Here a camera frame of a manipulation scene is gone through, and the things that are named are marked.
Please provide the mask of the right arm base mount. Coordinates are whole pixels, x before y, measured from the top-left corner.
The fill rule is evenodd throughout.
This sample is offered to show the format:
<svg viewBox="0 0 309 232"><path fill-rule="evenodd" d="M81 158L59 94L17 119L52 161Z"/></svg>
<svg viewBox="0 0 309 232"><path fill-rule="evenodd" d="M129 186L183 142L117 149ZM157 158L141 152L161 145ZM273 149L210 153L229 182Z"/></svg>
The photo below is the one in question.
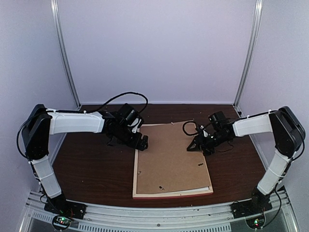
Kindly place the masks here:
<svg viewBox="0 0 309 232"><path fill-rule="evenodd" d="M235 201L230 207L234 218L245 217L250 229L262 229L266 224L265 212L272 209L270 194L264 195L255 187L249 200Z"/></svg>

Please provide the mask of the left aluminium corner post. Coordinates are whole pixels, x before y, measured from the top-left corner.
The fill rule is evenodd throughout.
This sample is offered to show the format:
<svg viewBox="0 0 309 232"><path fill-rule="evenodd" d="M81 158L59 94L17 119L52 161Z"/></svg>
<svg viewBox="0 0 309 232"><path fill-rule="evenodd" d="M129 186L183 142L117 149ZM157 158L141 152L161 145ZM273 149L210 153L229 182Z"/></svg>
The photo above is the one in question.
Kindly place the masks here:
<svg viewBox="0 0 309 232"><path fill-rule="evenodd" d="M56 28L56 35L57 35L57 40L59 44L59 49L60 49L60 55L61 55L61 60L63 63L64 67L64 72L65 72L65 77L67 79L68 85L70 92L72 94L74 103L76 105L76 108L79 109L82 105L80 103L78 93L76 90L76 86L72 77L71 69L70 69L70 63L66 51L66 46L65 46L65 41L63 37L63 32L62 32L62 26L61 26L61 20L60 20L60 13L59 13L59 7L58 7L58 1L57 0L51 0L51 11L52 11L52 16Z"/></svg>

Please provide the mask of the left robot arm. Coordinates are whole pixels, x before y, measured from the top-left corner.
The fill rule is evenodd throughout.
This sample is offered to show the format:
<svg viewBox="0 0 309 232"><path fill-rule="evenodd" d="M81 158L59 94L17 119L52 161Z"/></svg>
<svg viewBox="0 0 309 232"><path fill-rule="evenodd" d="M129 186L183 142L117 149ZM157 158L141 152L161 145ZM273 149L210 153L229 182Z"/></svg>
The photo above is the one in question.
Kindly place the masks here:
<svg viewBox="0 0 309 232"><path fill-rule="evenodd" d="M21 155L32 166L46 196L51 200L50 206L58 214L64 215L70 207L63 199L63 191L48 157L49 137L63 133L103 133L130 148L144 151L148 148L148 136L138 131L143 123L140 113L127 103L114 112L56 110L37 104L20 126L16 142L23 142L25 151Z"/></svg>

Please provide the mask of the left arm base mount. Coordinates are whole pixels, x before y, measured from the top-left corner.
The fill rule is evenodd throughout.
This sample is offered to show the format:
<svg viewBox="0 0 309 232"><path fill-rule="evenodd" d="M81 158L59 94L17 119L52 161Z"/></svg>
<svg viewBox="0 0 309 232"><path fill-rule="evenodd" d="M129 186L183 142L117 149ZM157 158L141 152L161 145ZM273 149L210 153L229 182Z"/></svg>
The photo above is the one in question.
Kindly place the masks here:
<svg viewBox="0 0 309 232"><path fill-rule="evenodd" d="M68 201L63 193L55 198L46 197L44 210L55 214L52 218L52 226L56 231L63 232L68 229L76 219L83 219L86 211L86 205Z"/></svg>

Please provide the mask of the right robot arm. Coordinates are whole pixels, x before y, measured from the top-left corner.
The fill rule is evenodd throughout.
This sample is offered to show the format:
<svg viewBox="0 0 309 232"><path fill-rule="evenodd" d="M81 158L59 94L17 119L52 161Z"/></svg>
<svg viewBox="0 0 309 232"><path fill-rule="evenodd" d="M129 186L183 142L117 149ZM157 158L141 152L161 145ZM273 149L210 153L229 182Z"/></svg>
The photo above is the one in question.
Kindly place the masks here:
<svg viewBox="0 0 309 232"><path fill-rule="evenodd" d="M266 132L273 134L274 157L247 204L251 213L258 213L265 207L266 199L276 190L279 182L285 178L292 162L299 158L297 151L304 151L306 132L303 126L288 106L235 121L231 121L219 111L210 115L209 121L214 133L209 134L206 126L196 124L193 140L186 149L188 152L201 151L204 156L209 156L215 152L217 146L236 137Z"/></svg>

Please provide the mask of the aluminium corner post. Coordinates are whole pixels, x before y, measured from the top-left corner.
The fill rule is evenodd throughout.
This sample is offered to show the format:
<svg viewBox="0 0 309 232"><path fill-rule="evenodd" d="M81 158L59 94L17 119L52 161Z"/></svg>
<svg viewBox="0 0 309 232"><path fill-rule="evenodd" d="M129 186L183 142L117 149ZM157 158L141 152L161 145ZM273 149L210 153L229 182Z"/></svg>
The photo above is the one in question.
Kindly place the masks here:
<svg viewBox="0 0 309 232"><path fill-rule="evenodd" d="M51 11L52 11L52 16L56 28L56 35L57 35L57 40L59 44L59 49L60 49L60 55L61 55L61 60L63 63L64 67L64 72L65 72L65 77L67 79L68 85L70 92L72 94L74 103L76 105L76 108L79 109L82 105L80 103L78 93L76 90L76 86L72 77L71 69L70 69L70 63L66 51L66 46L65 46L65 41L63 37L63 32L62 32L62 26L61 26L61 20L60 20L60 13L59 13L59 7L58 7L58 1L57 0L51 0Z"/></svg>
<svg viewBox="0 0 309 232"><path fill-rule="evenodd" d="M260 30L262 12L263 12L263 0L256 0L247 54L246 54L246 58L245 58L245 62L244 62L244 66L243 66L243 70L242 70L242 74L240 78L239 87L238 87L235 100L233 103L235 108L239 108L241 96L244 92L245 84L246 84L246 81L249 75L249 71L250 71L250 67L251 67L251 63L253 59L253 54L254 54L254 49L257 43L258 34Z"/></svg>

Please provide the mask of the front aluminium rail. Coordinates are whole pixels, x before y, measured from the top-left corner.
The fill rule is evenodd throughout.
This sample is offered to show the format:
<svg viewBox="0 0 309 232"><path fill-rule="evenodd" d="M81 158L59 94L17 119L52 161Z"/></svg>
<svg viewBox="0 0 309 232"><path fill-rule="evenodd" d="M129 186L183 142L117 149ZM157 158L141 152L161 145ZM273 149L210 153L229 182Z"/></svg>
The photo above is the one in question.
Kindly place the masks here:
<svg viewBox="0 0 309 232"><path fill-rule="evenodd" d="M67 232L254 232L253 219L265 216L263 232L297 232L286 191L270 197L272 209L234 217L234 202L174 208L134 208L86 204L83 219L74 219Z"/></svg>

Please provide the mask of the white mat board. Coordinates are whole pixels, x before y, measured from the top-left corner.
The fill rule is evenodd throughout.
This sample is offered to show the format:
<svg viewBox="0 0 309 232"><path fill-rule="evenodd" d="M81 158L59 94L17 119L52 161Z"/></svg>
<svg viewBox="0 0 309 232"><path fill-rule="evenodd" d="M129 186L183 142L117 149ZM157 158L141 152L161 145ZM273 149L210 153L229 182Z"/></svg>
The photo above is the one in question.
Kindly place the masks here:
<svg viewBox="0 0 309 232"><path fill-rule="evenodd" d="M183 193L197 194L197 192L205 192L209 190L210 190L210 187L197 188L197 189L195 188L195 189L179 191L179 194L183 194Z"/></svg>

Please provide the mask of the right aluminium corner post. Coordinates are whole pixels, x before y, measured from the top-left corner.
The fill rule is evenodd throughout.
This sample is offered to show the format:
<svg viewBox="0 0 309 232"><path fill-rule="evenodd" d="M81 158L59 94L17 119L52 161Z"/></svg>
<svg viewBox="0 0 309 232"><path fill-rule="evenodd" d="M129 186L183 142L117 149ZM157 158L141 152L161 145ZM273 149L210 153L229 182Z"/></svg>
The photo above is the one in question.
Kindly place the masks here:
<svg viewBox="0 0 309 232"><path fill-rule="evenodd" d="M239 87L238 87L235 100L233 103L235 108L239 108L241 96L244 92L245 84L246 84L246 81L249 75L249 71L250 71L250 67L251 67L251 63L253 59L253 54L254 54L254 49L257 43L258 34L260 30L262 12L263 12L263 0L256 0L247 54L246 54L246 58L245 58L245 62L244 62L244 66L243 66L243 70L242 70L242 74L240 78Z"/></svg>

